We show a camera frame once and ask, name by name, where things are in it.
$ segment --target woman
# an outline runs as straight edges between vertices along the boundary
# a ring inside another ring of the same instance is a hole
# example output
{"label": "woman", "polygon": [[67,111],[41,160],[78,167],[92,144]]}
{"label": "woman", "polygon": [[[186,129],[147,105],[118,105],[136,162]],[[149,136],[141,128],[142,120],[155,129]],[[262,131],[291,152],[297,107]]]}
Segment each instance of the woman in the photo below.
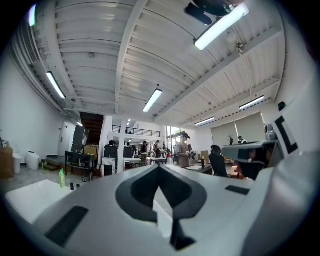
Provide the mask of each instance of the woman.
{"label": "woman", "polygon": [[159,143],[160,141],[157,140],[155,145],[154,145],[154,152],[155,152],[155,158],[159,158],[160,157],[160,148],[159,148]]}

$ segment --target desk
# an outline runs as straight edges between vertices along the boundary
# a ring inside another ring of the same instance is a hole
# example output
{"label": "desk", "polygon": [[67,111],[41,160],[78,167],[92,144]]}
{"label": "desk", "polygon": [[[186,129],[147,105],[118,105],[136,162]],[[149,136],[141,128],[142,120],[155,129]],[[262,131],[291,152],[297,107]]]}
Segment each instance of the desk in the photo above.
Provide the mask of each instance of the desk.
{"label": "desk", "polygon": [[134,164],[134,165],[138,165],[141,164],[141,159],[140,158],[123,158],[123,171],[125,171],[125,165],[126,162]]}
{"label": "desk", "polygon": [[186,167],[184,169],[189,170],[189,171],[193,171],[196,173],[213,175],[213,169],[212,169],[211,164],[206,164],[204,166],[204,168],[202,169],[202,165],[196,163],[196,164],[192,164],[189,167]]}
{"label": "desk", "polygon": [[155,158],[155,157],[152,157],[150,158],[150,164],[152,164],[153,162],[156,162],[156,163],[167,163],[167,158],[164,158],[164,157],[159,157],[159,158]]}
{"label": "desk", "polygon": [[231,158],[226,157],[226,156],[224,156],[223,158],[224,158],[225,164],[232,164],[232,165],[234,164],[234,161]]}

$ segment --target door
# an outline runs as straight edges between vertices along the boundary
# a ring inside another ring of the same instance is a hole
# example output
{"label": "door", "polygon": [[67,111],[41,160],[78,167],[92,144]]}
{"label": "door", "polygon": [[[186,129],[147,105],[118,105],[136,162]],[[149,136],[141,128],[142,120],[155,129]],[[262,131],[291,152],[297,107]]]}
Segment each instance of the door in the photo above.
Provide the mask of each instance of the door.
{"label": "door", "polygon": [[69,150],[70,135],[71,135],[71,126],[69,123],[64,122],[61,130],[60,138],[59,138],[59,147],[58,147],[59,157],[63,157],[65,155],[65,151]]}

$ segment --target staircase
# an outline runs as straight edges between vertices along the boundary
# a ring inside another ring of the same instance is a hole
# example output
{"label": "staircase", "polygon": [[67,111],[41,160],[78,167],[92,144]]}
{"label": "staircase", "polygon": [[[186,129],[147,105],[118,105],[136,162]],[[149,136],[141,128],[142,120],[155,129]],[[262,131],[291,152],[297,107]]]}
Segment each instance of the staircase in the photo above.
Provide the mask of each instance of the staircase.
{"label": "staircase", "polygon": [[99,145],[104,116],[80,112],[83,127],[89,130],[88,144]]}

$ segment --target spray bottle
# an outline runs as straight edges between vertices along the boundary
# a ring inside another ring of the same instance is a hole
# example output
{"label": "spray bottle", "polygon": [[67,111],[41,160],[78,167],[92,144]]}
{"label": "spray bottle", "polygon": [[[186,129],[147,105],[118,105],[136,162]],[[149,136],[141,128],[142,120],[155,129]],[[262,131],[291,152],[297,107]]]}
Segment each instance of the spray bottle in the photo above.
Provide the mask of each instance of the spray bottle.
{"label": "spray bottle", "polygon": [[60,170],[59,179],[60,179],[60,187],[64,188],[66,186],[66,178],[65,178],[65,174],[64,174],[64,169]]}

